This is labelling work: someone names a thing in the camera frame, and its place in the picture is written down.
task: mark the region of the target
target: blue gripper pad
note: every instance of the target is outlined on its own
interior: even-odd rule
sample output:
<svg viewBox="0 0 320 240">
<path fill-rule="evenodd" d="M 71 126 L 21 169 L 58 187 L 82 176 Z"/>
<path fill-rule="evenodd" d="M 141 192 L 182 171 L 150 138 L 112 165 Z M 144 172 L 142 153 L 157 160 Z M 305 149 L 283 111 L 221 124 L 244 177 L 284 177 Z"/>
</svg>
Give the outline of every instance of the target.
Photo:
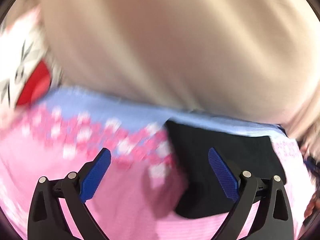
<svg viewBox="0 0 320 240">
<path fill-rule="evenodd" d="M 236 178 L 214 148 L 209 150 L 208 158 L 211 168 L 218 178 L 226 197 L 236 202 L 239 198 L 239 188 Z"/>
<path fill-rule="evenodd" d="M 93 198 L 104 174 L 111 164 L 111 153 L 108 149 L 103 148 L 99 154 L 100 157 L 95 160 L 92 168 L 81 183 L 80 199 L 82 203 Z"/>
</svg>

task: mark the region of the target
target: metal pin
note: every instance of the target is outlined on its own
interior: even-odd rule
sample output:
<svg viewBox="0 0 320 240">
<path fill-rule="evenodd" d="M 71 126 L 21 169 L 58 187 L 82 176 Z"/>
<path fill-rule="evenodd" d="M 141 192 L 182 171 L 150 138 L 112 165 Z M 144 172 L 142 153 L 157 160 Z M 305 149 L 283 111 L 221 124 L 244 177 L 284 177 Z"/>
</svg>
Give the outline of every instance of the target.
<svg viewBox="0 0 320 240">
<path fill-rule="evenodd" d="M 277 182 L 281 181 L 281 178 L 278 175 L 274 176 L 273 179 Z"/>
<path fill-rule="evenodd" d="M 69 179 L 74 179 L 76 176 L 77 176 L 77 174 L 76 174 L 75 172 L 70 172 L 70 173 L 68 174 L 68 178 L 69 178 Z"/>
<path fill-rule="evenodd" d="M 41 178 L 39 179 L 39 182 L 40 182 L 40 183 L 44 183 L 44 182 L 45 182 L 45 180 L 46 180 L 46 178 L 45 178 L 45 177 L 41 177 Z"/>
<path fill-rule="evenodd" d="M 251 173 L 249 171 L 244 171 L 242 172 L 243 176 L 245 176 L 246 178 L 250 178 L 251 177 Z"/>
</svg>

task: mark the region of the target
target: black cloth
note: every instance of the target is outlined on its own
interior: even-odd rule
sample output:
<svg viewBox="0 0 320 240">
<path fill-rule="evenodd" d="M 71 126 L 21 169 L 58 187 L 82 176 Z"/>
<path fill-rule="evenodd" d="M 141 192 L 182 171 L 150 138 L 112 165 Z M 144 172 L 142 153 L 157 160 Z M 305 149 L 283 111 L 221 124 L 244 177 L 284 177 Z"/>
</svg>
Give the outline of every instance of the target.
<svg viewBox="0 0 320 240">
<path fill-rule="evenodd" d="M 229 212 L 233 201 L 223 192 L 209 161 L 209 149 L 233 161 L 244 171 L 259 178 L 278 175 L 286 183 L 284 169 L 273 151 L 270 138 L 246 137 L 194 128 L 167 121 L 165 124 L 179 166 L 187 175 L 189 186 L 175 211 L 196 219 Z"/>
</svg>

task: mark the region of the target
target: light blue fabric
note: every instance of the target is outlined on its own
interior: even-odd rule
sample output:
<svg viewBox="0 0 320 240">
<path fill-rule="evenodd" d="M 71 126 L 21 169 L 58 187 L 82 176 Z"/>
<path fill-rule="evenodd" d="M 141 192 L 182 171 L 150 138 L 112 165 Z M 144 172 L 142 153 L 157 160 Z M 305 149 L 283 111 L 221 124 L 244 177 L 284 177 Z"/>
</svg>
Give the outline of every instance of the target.
<svg viewBox="0 0 320 240">
<path fill-rule="evenodd" d="M 42 101 L 49 110 L 61 107 L 64 118 L 71 118 L 79 113 L 88 112 L 93 122 L 104 124 L 109 118 L 117 118 L 123 128 L 134 132 L 156 122 L 162 126 L 168 119 L 209 130 L 250 137 L 271 136 L 285 137 L 285 134 L 273 124 L 245 122 L 208 114 L 187 113 L 175 109 L 146 104 L 137 104 L 78 87 L 62 87 L 50 92 Z"/>
</svg>

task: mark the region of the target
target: pink fabric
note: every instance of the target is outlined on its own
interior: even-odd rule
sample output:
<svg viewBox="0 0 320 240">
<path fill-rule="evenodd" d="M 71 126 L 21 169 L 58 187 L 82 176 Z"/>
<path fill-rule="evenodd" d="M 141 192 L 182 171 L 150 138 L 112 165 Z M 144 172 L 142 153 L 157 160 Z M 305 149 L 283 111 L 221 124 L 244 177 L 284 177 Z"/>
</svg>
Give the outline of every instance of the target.
<svg viewBox="0 0 320 240">
<path fill-rule="evenodd" d="M 116 119 L 105 126 L 86 114 L 64 120 L 59 108 L 48 112 L 45 105 L 28 112 L 0 141 L 0 206 L 24 239 L 39 177 L 61 179 L 78 171 L 101 143 L 118 154 L 87 206 L 110 239 L 211 239 L 227 214 L 190 220 L 174 213 L 186 181 L 174 165 L 164 130 L 150 124 L 130 134 Z M 273 147 L 286 171 L 297 238 L 314 187 L 305 183 L 310 177 L 295 141 L 273 139 Z M 64 201 L 62 207 L 71 231 L 81 238 Z M 257 207 L 253 205 L 239 238 L 248 234 Z"/>
</svg>

